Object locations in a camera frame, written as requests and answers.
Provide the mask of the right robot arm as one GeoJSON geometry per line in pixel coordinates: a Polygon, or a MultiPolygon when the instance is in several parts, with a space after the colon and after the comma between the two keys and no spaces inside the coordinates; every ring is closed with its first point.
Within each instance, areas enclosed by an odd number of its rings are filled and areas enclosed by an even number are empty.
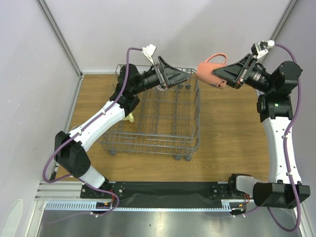
{"type": "Polygon", "coordinates": [[[216,68],[212,74],[239,89],[246,84],[261,92],[257,112],[263,124],[269,146],[269,180],[263,182],[246,174],[232,174],[228,195],[239,198],[248,194],[256,206],[293,209],[311,194],[303,185],[296,168],[292,134],[294,122],[290,93],[297,87],[302,69],[293,61],[282,62],[271,74],[255,56],[247,54],[240,61],[216,68]]]}

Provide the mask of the pink patterned mug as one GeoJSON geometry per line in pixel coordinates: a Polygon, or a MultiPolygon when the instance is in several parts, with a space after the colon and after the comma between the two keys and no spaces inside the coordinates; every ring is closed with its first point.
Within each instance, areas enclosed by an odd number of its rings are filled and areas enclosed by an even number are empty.
{"type": "Polygon", "coordinates": [[[224,89],[227,82],[224,79],[221,79],[218,76],[214,75],[213,71],[215,69],[225,67],[226,62],[227,62],[227,56],[224,53],[216,53],[210,56],[208,59],[198,64],[197,72],[196,72],[197,79],[212,87],[215,87],[218,89],[224,89]],[[210,61],[211,59],[215,57],[219,57],[219,56],[224,58],[223,62],[214,63],[210,61]]]}

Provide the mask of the pale yellow mug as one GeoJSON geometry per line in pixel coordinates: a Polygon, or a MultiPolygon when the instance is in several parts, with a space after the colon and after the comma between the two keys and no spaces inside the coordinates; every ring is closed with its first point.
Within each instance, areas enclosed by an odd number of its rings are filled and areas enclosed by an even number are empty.
{"type": "Polygon", "coordinates": [[[125,118],[123,118],[123,121],[129,121],[129,122],[134,122],[134,116],[133,113],[130,113],[127,115],[125,118]]]}

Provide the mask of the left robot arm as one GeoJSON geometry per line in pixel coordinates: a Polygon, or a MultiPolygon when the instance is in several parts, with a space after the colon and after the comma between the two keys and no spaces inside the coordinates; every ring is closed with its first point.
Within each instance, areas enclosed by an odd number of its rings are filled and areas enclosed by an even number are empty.
{"type": "Polygon", "coordinates": [[[166,90],[189,79],[190,75],[172,67],[158,57],[158,62],[140,73],[134,64],[126,63],[120,69],[118,82],[108,102],[85,123],[69,133],[55,136],[53,158],[68,173],[91,186],[98,198],[108,194],[107,179],[93,167],[87,155],[90,147],[109,128],[131,114],[140,102],[138,94],[160,86],[166,90]]]}

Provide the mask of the clear glass cup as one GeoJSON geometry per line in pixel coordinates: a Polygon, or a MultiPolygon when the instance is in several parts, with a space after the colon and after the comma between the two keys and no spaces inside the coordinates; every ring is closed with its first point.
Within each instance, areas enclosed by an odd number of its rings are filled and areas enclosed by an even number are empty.
{"type": "Polygon", "coordinates": [[[168,92],[170,92],[171,89],[168,89],[168,88],[162,88],[160,86],[156,86],[155,89],[154,89],[154,93],[155,95],[157,96],[165,96],[168,94],[168,92]]]}

